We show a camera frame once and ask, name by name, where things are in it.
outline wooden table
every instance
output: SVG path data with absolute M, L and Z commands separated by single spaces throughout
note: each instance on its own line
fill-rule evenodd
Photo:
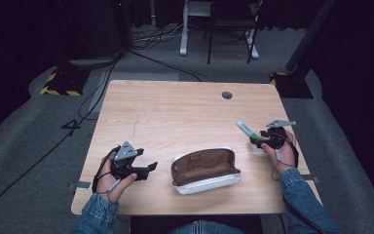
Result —
M 223 98 L 230 92 L 231 99 Z M 270 159 L 236 125 L 243 120 L 253 131 L 266 130 L 273 120 L 288 120 L 272 85 L 166 81 L 111 81 L 80 181 L 93 181 L 101 158 L 128 141 L 144 148 L 133 166 L 159 162 L 147 180 L 132 184 L 120 199 L 120 215 L 280 214 L 281 187 L 271 178 Z M 293 133 L 291 127 L 285 127 Z M 232 186 L 192 195 L 173 188 L 174 156 L 196 150 L 231 146 L 242 180 Z M 303 153 L 299 170 L 309 175 Z M 312 181 L 308 181 L 316 191 Z M 92 192 L 78 189 L 72 213 L 79 215 Z

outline pen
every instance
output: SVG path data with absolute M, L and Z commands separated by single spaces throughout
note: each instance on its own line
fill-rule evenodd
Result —
M 255 139 L 260 139 L 260 137 L 254 133 L 242 120 L 238 120 L 236 122 L 237 126 L 243 130 L 249 137 L 255 138 Z

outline person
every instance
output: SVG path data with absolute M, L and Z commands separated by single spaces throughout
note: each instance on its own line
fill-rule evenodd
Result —
M 340 233 L 339 227 L 332 220 L 324 207 L 317 200 L 309 184 L 302 178 L 299 171 L 294 167 L 295 158 L 290 143 L 296 144 L 296 137 L 286 131 L 287 142 L 277 151 L 268 144 L 261 146 L 269 154 L 275 170 L 280 175 L 283 199 L 286 203 L 286 214 L 288 216 L 288 233 Z M 136 174 L 129 175 L 118 185 L 106 192 L 116 181 L 110 174 L 111 160 L 114 153 L 101 169 L 103 175 L 94 193 L 85 207 L 82 209 L 82 217 L 71 230 L 75 233 L 114 233 L 114 221 L 117 218 L 118 201 L 125 189 L 136 179 Z M 169 234 L 243 234 L 237 228 L 223 223 L 213 221 L 194 221 L 190 224 L 177 227 Z

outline white table leg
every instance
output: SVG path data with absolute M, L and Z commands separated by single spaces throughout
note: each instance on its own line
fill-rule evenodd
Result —
M 187 55 L 187 40 L 188 40 L 188 0 L 184 0 L 183 12 L 183 34 L 181 35 L 180 55 Z
M 249 50 L 251 48 L 253 33 L 254 33 L 254 29 L 251 29 L 245 34 L 245 40 L 247 40 Z M 254 59 L 259 59 L 259 53 L 257 53 L 256 45 L 253 46 L 253 50 L 251 51 L 251 57 Z

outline jeans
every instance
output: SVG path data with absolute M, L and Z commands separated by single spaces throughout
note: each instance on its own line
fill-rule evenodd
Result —
M 280 175 L 283 199 L 286 202 L 288 233 L 340 233 L 336 223 L 316 199 L 299 171 L 290 169 Z M 114 233 L 112 228 L 119 206 L 93 194 L 80 221 L 70 233 Z M 212 221 L 194 221 L 169 234 L 243 234 L 237 228 Z

